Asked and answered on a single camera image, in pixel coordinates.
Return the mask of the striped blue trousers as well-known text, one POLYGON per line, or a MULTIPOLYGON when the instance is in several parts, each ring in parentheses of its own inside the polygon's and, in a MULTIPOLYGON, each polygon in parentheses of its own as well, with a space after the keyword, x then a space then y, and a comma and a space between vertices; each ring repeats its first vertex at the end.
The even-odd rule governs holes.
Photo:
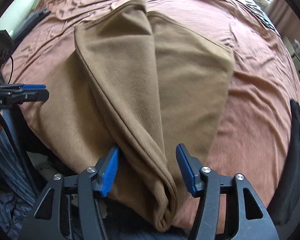
MULTIPOLYGON (((0 132, 0 239, 18 239, 26 215, 36 198, 23 173, 6 133, 0 132)), ((103 220, 109 239, 187 239, 189 231, 172 227, 157 232, 127 209, 110 213, 103 220)))

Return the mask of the brown printed t-shirt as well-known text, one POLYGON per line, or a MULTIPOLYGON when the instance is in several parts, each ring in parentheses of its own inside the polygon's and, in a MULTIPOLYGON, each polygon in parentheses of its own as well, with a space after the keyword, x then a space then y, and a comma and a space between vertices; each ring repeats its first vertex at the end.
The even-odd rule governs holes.
POLYGON ((188 197, 175 157, 207 160, 228 97, 233 51, 140 0, 75 28, 75 50, 30 126, 79 173, 117 144, 111 197, 164 232, 188 197))

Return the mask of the black garment on bed edge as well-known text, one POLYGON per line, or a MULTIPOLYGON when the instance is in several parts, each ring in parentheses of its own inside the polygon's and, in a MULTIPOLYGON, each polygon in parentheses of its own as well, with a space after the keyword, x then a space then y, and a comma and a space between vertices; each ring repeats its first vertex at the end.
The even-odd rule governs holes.
POLYGON ((292 115, 287 158, 267 211, 275 226, 289 222, 300 198, 300 105, 290 100, 292 115))

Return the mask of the terracotta bed blanket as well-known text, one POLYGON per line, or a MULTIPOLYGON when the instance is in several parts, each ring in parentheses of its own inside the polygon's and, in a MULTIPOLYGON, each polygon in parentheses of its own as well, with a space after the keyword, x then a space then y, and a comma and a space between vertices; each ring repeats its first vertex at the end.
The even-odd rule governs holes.
MULTIPOLYGON (((48 87, 57 68, 75 50, 75 28, 129 1, 41 0, 39 5, 51 13, 24 38, 3 66, 4 79, 48 87)), ((228 97, 209 155, 202 164, 226 176, 244 174, 268 206, 288 153, 290 100, 300 105, 300 81, 285 44, 234 0, 140 1, 147 11, 159 12, 233 51, 235 66, 228 97)), ((21 105, 32 131, 31 119, 36 106, 42 103, 21 105)), ((187 194, 171 226, 192 226, 198 202, 187 194)))

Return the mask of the pink curtain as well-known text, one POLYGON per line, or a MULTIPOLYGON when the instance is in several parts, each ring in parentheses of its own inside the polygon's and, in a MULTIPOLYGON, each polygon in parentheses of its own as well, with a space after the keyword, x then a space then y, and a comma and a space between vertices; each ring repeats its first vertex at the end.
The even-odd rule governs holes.
POLYGON ((266 14, 282 38, 300 44, 300 20, 285 0, 271 0, 266 14))

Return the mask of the cream padded headboard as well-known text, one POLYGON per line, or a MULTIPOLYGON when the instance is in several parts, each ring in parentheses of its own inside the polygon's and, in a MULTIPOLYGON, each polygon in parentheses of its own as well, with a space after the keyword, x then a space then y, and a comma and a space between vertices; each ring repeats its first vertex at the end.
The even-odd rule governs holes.
POLYGON ((6 30, 12 37, 38 2, 39 0, 14 0, 0 18, 0 30, 6 30))

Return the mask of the grey and black clothes pile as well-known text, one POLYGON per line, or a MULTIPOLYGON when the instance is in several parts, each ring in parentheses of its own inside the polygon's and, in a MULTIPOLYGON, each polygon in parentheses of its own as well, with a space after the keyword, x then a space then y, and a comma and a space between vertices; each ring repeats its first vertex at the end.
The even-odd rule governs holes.
POLYGON ((44 18, 49 16, 51 11, 43 8, 39 11, 34 11, 29 14, 29 16, 23 20, 16 31, 13 32, 12 40, 15 46, 18 46, 22 40, 31 32, 31 30, 40 23, 44 18))

